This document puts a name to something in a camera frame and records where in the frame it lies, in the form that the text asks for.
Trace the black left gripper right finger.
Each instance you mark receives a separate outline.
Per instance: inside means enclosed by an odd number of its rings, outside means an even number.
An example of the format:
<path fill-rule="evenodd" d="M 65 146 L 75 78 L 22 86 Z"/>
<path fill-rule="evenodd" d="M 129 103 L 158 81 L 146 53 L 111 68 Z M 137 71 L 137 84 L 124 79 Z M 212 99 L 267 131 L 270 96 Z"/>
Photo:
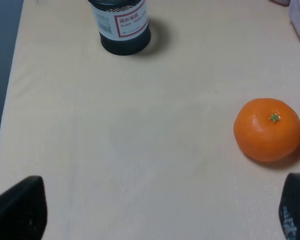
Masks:
<path fill-rule="evenodd" d="M 289 173 L 286 177 L 278 215 L 284 237 L 300 240 L 300 173 Z"/>

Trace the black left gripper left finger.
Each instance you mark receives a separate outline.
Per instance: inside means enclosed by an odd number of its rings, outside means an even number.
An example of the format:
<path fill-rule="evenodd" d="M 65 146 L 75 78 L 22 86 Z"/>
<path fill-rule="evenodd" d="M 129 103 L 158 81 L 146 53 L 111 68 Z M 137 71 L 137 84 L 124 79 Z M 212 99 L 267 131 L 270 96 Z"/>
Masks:
<path fill-rule="evenodd" d="M 28 176 L 0 195 L 0 240 L 40 240 L 47 219 L 41 176 Z"/>

